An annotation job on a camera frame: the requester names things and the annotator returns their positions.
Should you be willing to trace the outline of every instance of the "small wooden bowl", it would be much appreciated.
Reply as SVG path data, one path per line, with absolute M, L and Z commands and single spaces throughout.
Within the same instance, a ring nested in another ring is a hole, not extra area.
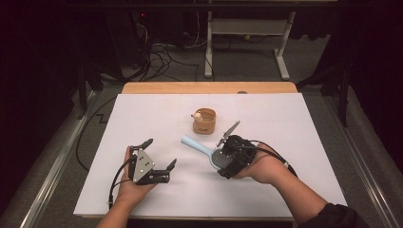
M 193 131 L 201 135 L 211 135 L 216 127 L 216 112 L 210 108 L 200 108 L 196 112 L 200 111 L 202 121 L 193 122 Z

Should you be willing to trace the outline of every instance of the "wooden table edge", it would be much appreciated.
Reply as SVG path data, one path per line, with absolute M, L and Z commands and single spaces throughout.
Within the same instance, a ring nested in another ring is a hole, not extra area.
M 297 93 L 291 82 L 133 82 L 122 94 Z

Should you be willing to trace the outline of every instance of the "tripod leg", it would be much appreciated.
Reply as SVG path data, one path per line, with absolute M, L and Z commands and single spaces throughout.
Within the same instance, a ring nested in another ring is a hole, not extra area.
M 84 64 L 80 63 L 78 65 L 78 96 L 80 101 L 80 113 L 78 119 L 81 120 L 86 113 L 86 79 L 84 75 Z
M 300 89 L 309 84 L 319 84 L 320 80 L 327 78 L 329 75 L 335 73 L 338 70 L 338 66 L 330 66 L 327 69 L 323 70 L 318 74 L 314 74 L 313 76 L 296 83 L 297 89 Z
M 347 95 L 349 89 L 349 76 L 350 76 L 350 68 L 345 67 L 343 70 L 343 77 L 340 83 L 340 99 L 338 101 L 338 118 L 343 123 L 344 127 L 347 127 Z

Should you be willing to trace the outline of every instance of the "black curtain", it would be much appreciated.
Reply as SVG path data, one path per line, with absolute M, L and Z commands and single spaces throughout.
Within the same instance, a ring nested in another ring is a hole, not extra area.
M 374 130 L 403 170 L 403 5 L 398 0 L 370 1 L 374 8 L 344 11 L 316 73 L 350 58 L 350 85 Z
M 0 213 L 69 114 L 77 61 L 56 1 L 1 1 Z

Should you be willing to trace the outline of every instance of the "white tabletop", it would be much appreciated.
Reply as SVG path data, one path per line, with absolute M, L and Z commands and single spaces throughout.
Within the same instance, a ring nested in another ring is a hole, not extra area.
M 201 107 L 217 113 L 212 135 L 197 135 L 192 130 L 190 115 Z M 145 150 L 156 163 L 154 169 L 178 161 L 171 181 L 154 188 L 132 217 L 289 219 L 291 213 L 271 185 L 251 179 L 227 180 L 207 156 L 181 144 L 181 137 L 188 135 L 214 148 L 235 121 L 240 125 L 233 134 L 270 144 L 323 198 L 346 205 L 301 94 L 121 94 L 74 214 L 104 215 L 109 187 L 124 161 L 126 147 L 154 139 Z

